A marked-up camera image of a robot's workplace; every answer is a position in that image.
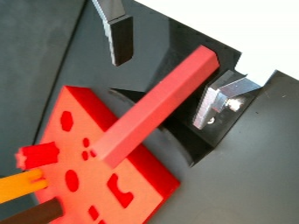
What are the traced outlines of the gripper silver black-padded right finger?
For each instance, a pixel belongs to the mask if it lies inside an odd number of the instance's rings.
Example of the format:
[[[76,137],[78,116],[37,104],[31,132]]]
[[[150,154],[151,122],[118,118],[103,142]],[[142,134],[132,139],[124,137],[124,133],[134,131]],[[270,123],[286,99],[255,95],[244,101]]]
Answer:
[[[224,108],[238,112],[244,105],[244,100],[239,100],[238,96],[259,88],[246,75],[228,70],[204,89],[192,125],[202,130]]]

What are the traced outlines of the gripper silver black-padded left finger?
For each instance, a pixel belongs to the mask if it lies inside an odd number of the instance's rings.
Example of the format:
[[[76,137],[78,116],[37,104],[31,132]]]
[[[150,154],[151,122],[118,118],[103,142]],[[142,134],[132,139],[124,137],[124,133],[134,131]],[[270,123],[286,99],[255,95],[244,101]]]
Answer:
[[[134,18],[122,0],[91,0],[103,21],[112,64],[118,67],[134,56]]]

